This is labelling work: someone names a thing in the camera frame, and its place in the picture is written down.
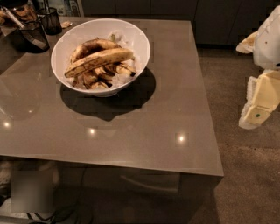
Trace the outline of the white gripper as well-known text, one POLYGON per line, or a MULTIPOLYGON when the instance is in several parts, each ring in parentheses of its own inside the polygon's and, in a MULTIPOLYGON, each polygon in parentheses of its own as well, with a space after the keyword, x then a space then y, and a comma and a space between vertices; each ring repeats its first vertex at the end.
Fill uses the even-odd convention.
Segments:
POLYGON ((280 72, 273 71, 280 69, 280 5, 235 50, 244 54, 253 52, 256 65, 271 69, 248 79, 247 103, 241 111, 239 126, 252 130, 261 126, 280 104, 280 72))

